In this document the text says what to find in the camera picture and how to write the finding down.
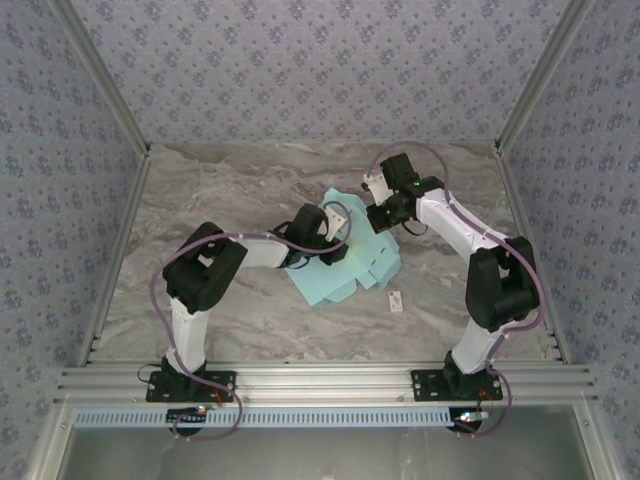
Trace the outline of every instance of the gray marble surface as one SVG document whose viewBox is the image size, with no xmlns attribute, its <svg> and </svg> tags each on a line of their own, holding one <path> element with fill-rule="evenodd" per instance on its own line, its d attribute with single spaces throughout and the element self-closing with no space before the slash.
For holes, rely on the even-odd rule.
<svg viewBox="0 0 640 480">
<path fill-rule="evenodd" d="M 154 146 L 151 167 L 126 248 L 115 295 L 94 359 L 160 358 L 168 345 L 148 297 L 148 280 L 204 221 L 229 231 L 264 231 L 289 220 L 330 187 L 362 192 L 364 167 L 377 144 Z M 497 230 L 514 234 L 495 160 L 481 150 L 440 145 L 457 198 Z M 408 148 L 423 176 L 441 176 L 427 152 Z M 337 304 L 311 308 L 284 271 L 242 270 L 211 311 L 209 359 L 441 360 L 468 321 L 466 265 L 436 233 L 393 234 L 403 266 L 386 290 L 400 290 L 403 313 L 387 292 L 364 290 Z M 168 313 L 165 284 L 158 292 Z M 550 357 L 544 328 L 512 336 L 500 357 Z"/>
</svg>

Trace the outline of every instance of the black mounting plate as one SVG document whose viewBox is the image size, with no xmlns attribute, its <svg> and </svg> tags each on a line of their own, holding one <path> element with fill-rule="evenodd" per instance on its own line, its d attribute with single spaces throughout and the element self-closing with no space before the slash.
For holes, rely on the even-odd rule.
<svg viewBox="0 0 640 480">
<path fill-rule="evenodd" d="M 220 383 L 235 390 L 236 388 L 236 372 L 232 371 L 213 371 L 205 370 L 198 372 L 200 378 L 211 382 Z M 181 402 L 197 402 L 197 403 L 232 403 L 233 398 L 224 390 L 216 391 L 213 387 L 202 385 L 190 398 L 185 394 L 184 388 L 175 384 L 173 378 L 162 370 L 157 370 L 149 377 L 149 385 L 147 387 L 147 402 L 149 403 L 181 403 Z"/>
<path fill-rule="evenodd" d="M 413 370 L 411 381 L 413 399 L 416 402 L 443 402 L 443 401 L 487 401 L 487 397 L 480 393 L 484 389 L 493 400 L 502 400 L 502 387 L 497 376 L 489 375 L 486 371 L 474 373 L 475 387 L 465 398 L 456 397 L 444 379 L 442 370 Z"/>
</svg>

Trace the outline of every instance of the wall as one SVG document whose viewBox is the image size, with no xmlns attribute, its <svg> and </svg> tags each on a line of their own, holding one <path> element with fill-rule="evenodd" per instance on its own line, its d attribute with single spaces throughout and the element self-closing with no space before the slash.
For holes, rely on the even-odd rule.
<svg viewBox="0 0 640 480">
<path fill-rule="evenodd" d="M 138 161 L 46 1 L 0 17 L 0 478 L 21 478 Z"/>
<path fill-rule="evenodd" d="M 509 159 L 572 356 L 640 478 L 640 4 L 596 5 Z"/>
<path fill-rule="evenodd" d="M 565 0 L 74 0 L 150 142 L 491 140 Z"/>
</svg>

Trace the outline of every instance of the blue floral wallpaper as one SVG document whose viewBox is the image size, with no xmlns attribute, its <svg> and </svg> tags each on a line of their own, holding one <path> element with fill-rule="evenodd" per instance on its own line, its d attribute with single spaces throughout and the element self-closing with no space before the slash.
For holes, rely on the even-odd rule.
<svg viewBox="0 0 640 480">
<path fill-rule="evenodd" d="M 492 140 L 566 0 L 74 0 L 148 141 Z"/>
<path fill-rule="evenodd" d="M 577 362 L 640 478 L 640 3 L 596 3 L 508 155 Z"/>
<path fill-rule="evenodd" d="M 0 478 L 77 360 L 138 160 L 45 0 L 0 2 Z"/>
</svg>

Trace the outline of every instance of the patterned wallpaper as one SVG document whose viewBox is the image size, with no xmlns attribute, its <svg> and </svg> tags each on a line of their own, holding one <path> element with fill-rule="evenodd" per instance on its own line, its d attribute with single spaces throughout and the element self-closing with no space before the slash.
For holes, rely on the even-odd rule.
<svg viewBox="0 0 640 480">
<path fill-rule="evenodd" d="M 137 159 L 45 0 L 0 2 L 0 478 L 76 361 Z"/>
<path fill-rule="evenodd" d="M 572 356 L 640 478 L 640 3 L 596 4 L 509 153 Z"/>
<path fill-rule="evenodd" d="M 566 0 L 74 0 L 149 142 L 491 140 Z"/>
</svg>

